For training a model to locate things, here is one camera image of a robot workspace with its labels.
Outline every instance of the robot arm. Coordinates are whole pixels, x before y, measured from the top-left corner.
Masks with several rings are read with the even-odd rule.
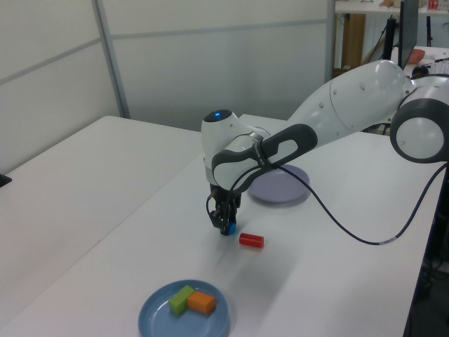
[[[246,126],[228,110],[209,114],[201,133],[209,199],[216,201],[210,219],[222,234],[229,234],[241,193],[258,176],[393,114],[391,143],[402,157],[422,163],[447,161],[448,91],[449,79],[412,81],[400,67],[383,60],[324,84],[272,136]]]

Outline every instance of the lavender plate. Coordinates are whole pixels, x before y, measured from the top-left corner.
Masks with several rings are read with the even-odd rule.
[[[310,183],[309,176],[302,169],[293,165],[282,167],[299,176],[307,184]],[[302,202],[310,194],[300,181],[282,170],[273,170],[256,178],[248,188],[248,193],[256,199],[271,203]]]

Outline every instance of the green block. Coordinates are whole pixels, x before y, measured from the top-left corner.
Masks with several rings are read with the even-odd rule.
[[[173,314],[181,315],[185,310],[187,310],[187,297],[195,292],[190,286],[185,286],[178,291],[170,300],[168,300],[168,306]]]

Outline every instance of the orange block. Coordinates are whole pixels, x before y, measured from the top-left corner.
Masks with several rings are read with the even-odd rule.
[[[215,309],[215,298],[197,290],[187,297],[187,305],[190,309],[202,312],[203,314],[209,314]]]

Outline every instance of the red cylinder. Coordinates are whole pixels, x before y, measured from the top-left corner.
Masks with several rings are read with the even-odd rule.
[[[252,235],[247,233],[241,233],[239,237],[240,244],[245,246],[251,246],[256,248],[264,247],[264,237],[260,237],[258,235]]]

